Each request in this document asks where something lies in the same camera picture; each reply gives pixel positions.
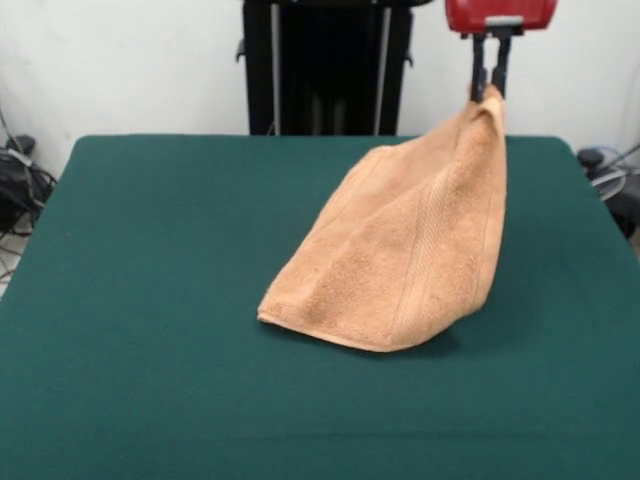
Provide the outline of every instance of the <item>black machine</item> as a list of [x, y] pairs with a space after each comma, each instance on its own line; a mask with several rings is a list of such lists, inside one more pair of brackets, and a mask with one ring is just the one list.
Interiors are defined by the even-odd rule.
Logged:
[[245, 0], [252, 135], [395, 135], [411, 8], [431, 0]]

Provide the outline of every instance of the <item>green cloth surface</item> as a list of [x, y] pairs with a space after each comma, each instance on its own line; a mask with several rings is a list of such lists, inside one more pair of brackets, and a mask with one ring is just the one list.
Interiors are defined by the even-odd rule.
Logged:
[[0, 303], [0, 479], [640, 478], [640, 268], [560, 140], [508, 140], [488, 304], [431, 342], [256, 320], [401, 140], [81, 139]]

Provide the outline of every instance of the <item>black cable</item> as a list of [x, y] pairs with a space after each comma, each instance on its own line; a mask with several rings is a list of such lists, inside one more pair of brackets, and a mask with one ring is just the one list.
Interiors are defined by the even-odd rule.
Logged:
[[2, 275], [0, 275], [0, 280], [4, 280], [5, 278], [10, 277], [11, 275], [13, 275], [13, 272], [15, 272], [15, 269], [7, 270]]
[[0, 250], [2, 250], [3, 252], [8, 253], [9, 255], [13, 255], [16, 257], [19, 257], [22, 255], [22, 253], [18, 252], [17, 250], [13, 250], [11, 248], [7, 248], [4, 245], [0, 245]]

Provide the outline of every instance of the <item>metal rod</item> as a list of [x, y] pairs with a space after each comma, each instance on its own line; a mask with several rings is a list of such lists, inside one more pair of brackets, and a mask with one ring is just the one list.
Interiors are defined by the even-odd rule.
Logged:
[[275, 135], [282, 132], [282, 98], [280, 95], [280, 6], [271, 5], [271, 71], [273, 75], [273, 125]]
[[384, 80], [387, 73], [387, 53], [389, 52], [389, 32], [391, 30], [391, 8], [384, 9], [382, 17], [382, 39], [380, 40], [380, 60], [378, 61], [378, 87], [376, 92], [376, 113], [374, 117], [374, 135], [380, 135], [382, 122], [382, 102], [384, 99]]

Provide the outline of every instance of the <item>orange towel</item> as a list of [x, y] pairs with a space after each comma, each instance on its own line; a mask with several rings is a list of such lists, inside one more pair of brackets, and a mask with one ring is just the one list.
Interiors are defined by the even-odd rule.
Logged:
[[504, 101], [375, 148], [347, 174], [258, 308], [267, 323], [389, 352], [485, 302], [506, 203]]

